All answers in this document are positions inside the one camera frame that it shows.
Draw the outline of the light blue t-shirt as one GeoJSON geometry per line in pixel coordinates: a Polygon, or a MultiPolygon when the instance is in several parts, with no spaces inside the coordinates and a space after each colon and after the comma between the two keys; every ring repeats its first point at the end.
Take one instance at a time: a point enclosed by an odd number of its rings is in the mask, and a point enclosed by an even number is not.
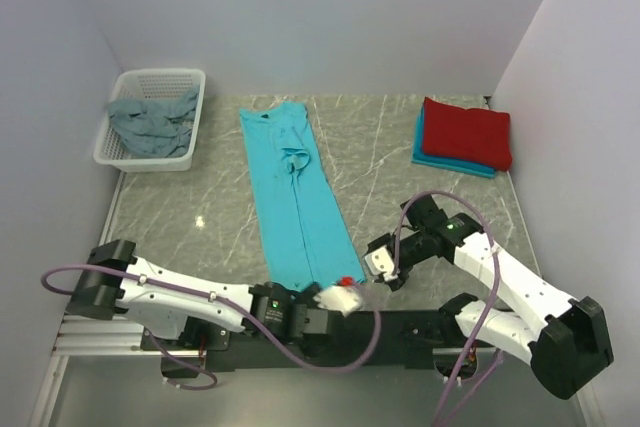
{"type": "Polygon", "coordinates": [[[324,172],[306,106],[239,113],[270,279],[302,291],[365,274],[324,172]]]}

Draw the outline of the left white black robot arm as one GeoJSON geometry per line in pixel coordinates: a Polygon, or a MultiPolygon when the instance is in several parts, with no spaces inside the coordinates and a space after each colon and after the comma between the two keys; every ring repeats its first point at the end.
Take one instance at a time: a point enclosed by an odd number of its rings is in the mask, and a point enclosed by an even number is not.
{"type": "Polygon", "coordinates": [[[95,320],[122,315],[179,349],[193,346],[207,325],[249,333],[260,324],[281,342],[325,335],[330,322],[362,307],[352,286],[302,292],[267,282],[225,284],[170,271],[135,255],[136,244],[116,240],[94,248],[67,303],[67,312],[95,320]]]}

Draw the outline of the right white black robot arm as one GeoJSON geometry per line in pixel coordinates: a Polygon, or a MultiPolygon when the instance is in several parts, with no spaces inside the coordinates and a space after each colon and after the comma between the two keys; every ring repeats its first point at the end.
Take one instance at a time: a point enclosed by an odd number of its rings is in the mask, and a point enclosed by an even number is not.
{"type": "Polygon", "coordinates": [[[411,234],[387,233],[370,242],[364,256],[376,281],[396,291],[415,265],[439,257],[495,290],[509,308],[496,310],[470,294],[454,297],[440,310],[444,342],[460,346],[475,336],[529,365],[563,400],[613,363],[605,312],[594,299],[555,288],[490,240],[478,221],[465,213],[448,216],[430,195],[402,208],[411,234]]]}

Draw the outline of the black base crossbar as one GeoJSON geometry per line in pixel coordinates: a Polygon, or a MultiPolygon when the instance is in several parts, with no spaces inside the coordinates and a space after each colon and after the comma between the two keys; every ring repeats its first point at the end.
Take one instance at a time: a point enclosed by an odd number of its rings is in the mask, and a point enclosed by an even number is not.
{"type": "MultiPolygon", "coordinates": [[[[370,311],[344,317],[320,309],[301,309],[282,342],[288,351],[312,365],[339,367],[364,353],[373,330],[370,311]]],[[[366,364],[432,369],[436,350],[457,353],[465,342],[453,318],[437,310],[383,311],[380,337],[366,364]]],[[[179,357],[202,350],[204,366],[215,372],[294,365],[254,327],[243,333],[225,332],[214,324],[191,319],[178,340],[162,340],[160,344],[179,357]]]]}

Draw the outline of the folded teal t-shirt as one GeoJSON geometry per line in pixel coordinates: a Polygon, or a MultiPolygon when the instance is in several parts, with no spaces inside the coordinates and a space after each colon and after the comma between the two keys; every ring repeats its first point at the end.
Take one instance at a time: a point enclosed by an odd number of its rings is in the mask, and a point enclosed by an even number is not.
{"type": "Polygon", "coordinates": [[[422,142],[424,136],[424,117],[424,109],[421,109],[415,124],[414,141],[411,153],[412,163],[482,178],[493,179],[495,177],[496,170],[486,165],[459,159],[425,154],[422,151],[422,142]]]}

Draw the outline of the folded red t-shirt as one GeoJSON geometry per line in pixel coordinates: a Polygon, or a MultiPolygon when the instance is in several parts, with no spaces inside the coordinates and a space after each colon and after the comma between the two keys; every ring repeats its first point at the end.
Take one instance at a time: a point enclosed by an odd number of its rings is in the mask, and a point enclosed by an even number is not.
{"type": "Polygon", "coordinates": [[[463,108],[425,98],[421,150],[508,171],[511,117],[486,108],[463,108]]]}

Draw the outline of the grey-blue crumpled t-shirt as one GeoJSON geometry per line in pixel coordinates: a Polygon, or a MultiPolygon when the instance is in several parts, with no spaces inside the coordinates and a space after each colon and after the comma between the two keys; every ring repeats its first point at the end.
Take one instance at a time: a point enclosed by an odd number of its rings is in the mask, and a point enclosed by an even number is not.
{"type": "Polygon", "coordinates": [[[111,128],[126,150],[143,158],[184,156],[190,146],[199,100],[194,86],[179,98],[123,98],[107,107],[111,128]]]}

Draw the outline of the white plastic laundry basket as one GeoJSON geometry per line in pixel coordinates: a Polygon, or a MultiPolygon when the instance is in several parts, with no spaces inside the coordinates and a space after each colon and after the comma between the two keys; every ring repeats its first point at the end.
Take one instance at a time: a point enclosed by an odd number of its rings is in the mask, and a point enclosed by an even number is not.
{"type": "Polygon", "coordinates": [[[203,109],[206,75],[202,70],[189,68],[147,68],[121,74],[112,90],[110,101],[174,100],[191,87],[198,88],[198,99],[193,121],[185,123],[191,128],[186,153],[173,158],[142,158],[134,156],[112,129],[108,115],[104,116],[93,151],[94,161],[126,173],[183,172],[190,169],[195,151],[198,128],[203,109]]]}

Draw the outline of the aluminium rail frame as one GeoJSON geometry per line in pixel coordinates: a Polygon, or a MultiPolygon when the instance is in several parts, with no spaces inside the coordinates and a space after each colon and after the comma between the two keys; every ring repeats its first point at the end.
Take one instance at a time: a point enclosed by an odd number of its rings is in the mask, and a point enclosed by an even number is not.
{"type": "MultiPolygon", "coordinates": [[[[111,240],[114,212],[120,203],[122,184],[127,174],[118,176],[114,194],[102,229],[100,241],[111,240]]],[[[51,360],[40,388],[28,426],[49,426],[69,359],[80,356],[142,357],[145,353],[134,341],[145,334],[143,328],[116,316],[115,327],[100,327],[101,321],[64,315],[51,353],[51,360]]],[[[580,426],[605,426],[598,399],[592,384],[587,384],[572,401],[577,405],[580,426]]]]}

